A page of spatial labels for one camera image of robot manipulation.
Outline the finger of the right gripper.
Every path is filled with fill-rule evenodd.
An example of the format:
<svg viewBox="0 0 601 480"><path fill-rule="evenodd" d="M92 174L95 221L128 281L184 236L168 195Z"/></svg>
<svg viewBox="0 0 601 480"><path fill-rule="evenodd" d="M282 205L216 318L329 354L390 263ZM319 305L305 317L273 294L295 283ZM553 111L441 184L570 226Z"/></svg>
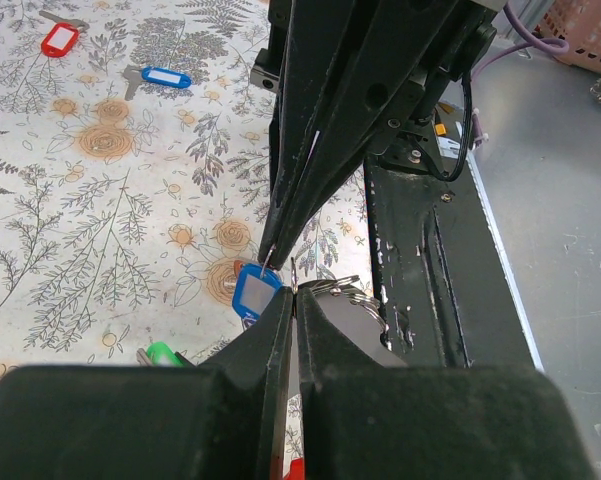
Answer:
<svg viewBox="0 0 601 480"><path fill-rule="evenodd" d="M272 119L291 2L272 5L272 69L278 76ZM335 192L368 155L382 154L406 127L428 120L448 84L467 81L480 57L475 1L354 2L311 152Z"/></svg>
<svg viewBox="0 0 601 480"><path fill-rule="evenodd" d="M270 128L270 205L258 261L280 268L305 224L335 192L328 175L311 162L326 93L350 26L354 1L292 1L281 65L276 112Z"/></svg>

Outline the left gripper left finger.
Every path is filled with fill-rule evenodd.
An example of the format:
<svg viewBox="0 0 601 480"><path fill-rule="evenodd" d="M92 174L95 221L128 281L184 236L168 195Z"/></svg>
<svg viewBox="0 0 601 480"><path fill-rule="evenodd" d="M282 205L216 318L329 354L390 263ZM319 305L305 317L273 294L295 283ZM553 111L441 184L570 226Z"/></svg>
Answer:
<svg viewBox="0 0 601 480"><path fill-rule="evenodd" d="M196 366L29 365L0 380L0 479L279 479L292 292Z"/></svg>

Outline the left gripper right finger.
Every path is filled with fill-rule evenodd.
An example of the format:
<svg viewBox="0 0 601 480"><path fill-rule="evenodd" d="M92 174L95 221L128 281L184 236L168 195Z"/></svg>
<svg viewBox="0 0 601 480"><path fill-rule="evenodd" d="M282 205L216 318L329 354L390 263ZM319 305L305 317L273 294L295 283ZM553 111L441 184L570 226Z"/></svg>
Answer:
<svg viewBox="0 0 601 480"><path fill-rule="evenodd" d="M384 367L297 295L309 479L589 479L558 388L530 367Z"/></svg>

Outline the red key tag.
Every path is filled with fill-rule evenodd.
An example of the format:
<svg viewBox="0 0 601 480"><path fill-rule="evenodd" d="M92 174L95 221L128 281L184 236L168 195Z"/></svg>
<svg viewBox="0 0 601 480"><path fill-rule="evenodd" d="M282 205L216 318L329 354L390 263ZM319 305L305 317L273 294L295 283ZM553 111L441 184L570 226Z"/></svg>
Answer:
<svg viewBox="0 0 601 480"><path fill-rule="evenodd" d="M40 10L39 15L55 22L40 44L41 53L51 58L65 56L74 47L79 35L90 27L83 20L66 19L44 10Z"/></svg>

